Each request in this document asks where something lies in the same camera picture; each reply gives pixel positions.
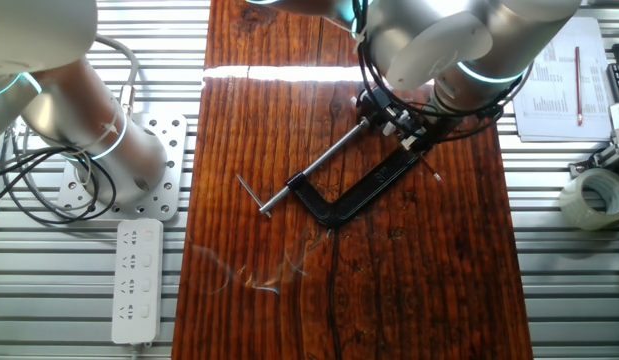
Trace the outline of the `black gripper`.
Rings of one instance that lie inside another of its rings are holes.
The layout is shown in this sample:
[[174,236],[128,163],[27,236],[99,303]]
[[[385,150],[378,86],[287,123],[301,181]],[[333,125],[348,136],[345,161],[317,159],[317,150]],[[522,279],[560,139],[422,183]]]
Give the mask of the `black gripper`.
[[415,131],[404,135],[402,148],[405,151],[429,151],[434,145],[446,139],[464,118],[418,115],[417,120],[406,110],[403,110],[396,120],[396,128],[400,131]]

